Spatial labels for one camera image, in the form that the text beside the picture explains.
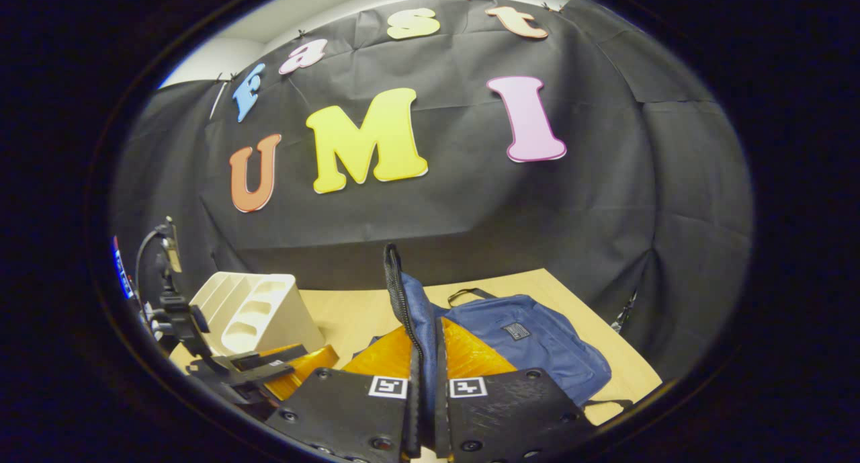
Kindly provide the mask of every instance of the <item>wrinkled black fabric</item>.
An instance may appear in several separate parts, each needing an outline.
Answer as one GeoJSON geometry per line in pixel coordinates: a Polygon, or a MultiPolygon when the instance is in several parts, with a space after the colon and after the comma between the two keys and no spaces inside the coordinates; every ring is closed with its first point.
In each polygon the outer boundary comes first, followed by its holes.
{"type": "MultiPolygon", "coordinates": [[[[242,123],[231,96],[258,62],[227,84],[211,120],[219,83],[154,95],[114,186],[126,267],[166,214],[188,294],[218,270],[292,273],[301,288],[383,288],[378,253],[389,241],[428,285],[546,267],[607,321],[638,290],[623,336],[664,378],[684,374],[731,313],[753,229],[739,142],[707,87],[608,10],[587,0],[562,13],[503,0],[403,1],[336,20],[259,62],[259,99],[242,123]],[[500,5],[531,13],[549,37],[507,31],[484,12],[500,5]],[[434,10],[440,31],[390,38],[388,16],[415,7],[434,10]],[[322,60],[277,73],[317,38],[329,41],[322,60]],[[485,85],[503,75],[544,81],[565,157],[507,158],[507,113],[485,85]],[[412,127],[427,174],[380,182],[370,173],[363,185],[347,175],[344,190],[315,193],[307,117],[338,105],[360,126],[372,98],[396,87],[417,92],[412,127]],[[228,158],[273,133],[283,136],[273,196],[261,211],[239,212],[228,158]]],[[[250,190],[259,156],[249,159],[250,190]]],[[[371,169],[376,162],[374,153],[371,169]]]]}

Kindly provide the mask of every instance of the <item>foam letter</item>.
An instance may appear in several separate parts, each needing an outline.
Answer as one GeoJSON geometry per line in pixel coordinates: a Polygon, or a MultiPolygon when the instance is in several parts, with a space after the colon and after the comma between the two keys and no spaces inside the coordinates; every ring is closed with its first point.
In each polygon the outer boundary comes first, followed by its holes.
{"type": "Polygon", "coordinates": [[[358,184],[368,178],[374,147],[379,162],[374,176],[379,181],[395,181],[418,177],[427,172],[427,161],[418,155],[412,136],[409,107],[415,90],[391,89],[379,93],[372,101],[361,123],[356,127],[347,114],[337,106],[316,111],[307,119],[307,126],[316,138],[316,170],[314,191],[330,193],[343,190],[347,176],[337,170],[335,155],[358,184]]]}
{"type": "Polygon", "coordinates": [[[512,161],[549,161],[567,153],[567,145],[553,135],[541,105],[538,89],[544,86],[543,81],[535,77],[499,77],[486,86],[498,92],[505,103],[513,132],[513,142],[507,148],[512,161]]]}
{"type": "Polygon", "coordinates": [[[325,48],[326,43],[329,43],[329,41],[313,40],[310,43],[299,46],[290,53],[286,62],[284,62],[283,65],[280,65],[280,69],[277,73],[286,75],[295,71],[299,67],[307,68],[310,65],[316,64],[316,62],[320,61],[320,58],[325,55],[325,53],[323,53],[323,48],[325,48]]]}
{"type": "Polygon", "coordinates": [[[546,38],[549,35],[546,31],[540,28],[532,28],[525,22],[526,19],[534,20],[534,16],[528,13],[520,13],[510,6],[494,7],[494,9],[486,10],[486,13],[490,16],[498,16],[501,24],[508,31],[515,32],[519,36],[525,36],[526,38],[546,38]]]}
{"type": "Polygon", "coordinates": [[[245,80],[242,80],[242,83],[236,88],[236,91],[233,92],[233,99],[236,100],[236,104],[239,105],[239,121],[245,119],[245,115],[248,114],[248,111],[254,107],[255,102],[257,101],[256,90],[260,87],[260,73],[263,69],[266,68],[265,64],[260,64],[254,67],[248,77],[245,77],[245,80]]]}
{"type": "Polygon", "coordinates": [[[252,148],[243,147],[230,156],[230,196],[233,206],[241,212],[262,209],[274,190],[274,147],[280,142],[280,135],[273,134],[257,144],[260,151],[260,187],[251,193],[248,190],[248,158],[252,148]]]}
{"type": "Polygon", "coordinates": [[[439,22],[433,19],[436,13],[432,9],[420,7],[420,9],[405,9],[398,11],[388,17],[388,35],[395,40],[412,38],[414,36],[427,36],[439,31],[439,22]]]}

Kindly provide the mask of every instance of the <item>white wall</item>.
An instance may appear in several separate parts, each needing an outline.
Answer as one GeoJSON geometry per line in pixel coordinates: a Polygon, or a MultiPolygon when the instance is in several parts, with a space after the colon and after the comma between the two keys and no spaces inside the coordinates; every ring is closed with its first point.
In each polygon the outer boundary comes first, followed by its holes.
{"type": "MultiPolygon", "coordinates": [[[[260,56],[298,37],[298,30],[313,31],[344,16],[383,4],[406,0],[271,0],[243,19],[227,26],[163,81],[162,87],[189,80],[228,78],[260,56]]],[[[513,0],[558,9],[570,0],[513,0]]]]}

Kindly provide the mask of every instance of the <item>orange letter u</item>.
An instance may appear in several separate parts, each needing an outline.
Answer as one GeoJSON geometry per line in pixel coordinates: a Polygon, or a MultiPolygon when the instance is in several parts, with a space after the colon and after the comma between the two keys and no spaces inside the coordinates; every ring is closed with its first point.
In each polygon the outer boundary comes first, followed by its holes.
{"type": "Polygon", "coordinates": [[[260,185],[256,191],[248,190],[248,158],[253,149],[243,147],[230,156],[230,196],[233,206],[241,212],[262,209],[274,190],[274,147],[280,142],[280,134],[273,134],[257,144],[260,151],[260,185]]]}

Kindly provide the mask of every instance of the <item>blue sticker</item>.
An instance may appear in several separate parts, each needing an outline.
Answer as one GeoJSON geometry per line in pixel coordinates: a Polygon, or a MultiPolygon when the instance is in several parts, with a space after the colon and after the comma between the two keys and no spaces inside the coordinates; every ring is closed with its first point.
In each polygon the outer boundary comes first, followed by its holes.
{"type": "Polygon", "coordinates": [[[129,282],[128,276],[126,274],[126,268],[122,266],[122,257],[120,257],[120,244],[119,242],[117,242],[116,237],[114,237],[114,264],[116,264],[116,274],[120,277],[120,285],[122,286],[122,291],[126,294],[126,298],[133,297],[134,292],[132,291],[132,282],[129,282]]]}
{"type": "Polygon", "coordinates": [[[239,105],[239,121],[245,119],[245,115],[249,113],[254,104],[257,101],[256,92],[260,89],[260,73],[263,69],[266,68],[266,64],[260,64],[254,67],[248,77],[245,77],[245,80],[242,80],[242,83],[236,88],[236,91],[233,92],[233,99],[236,100],[236,104],[239,105]]]}

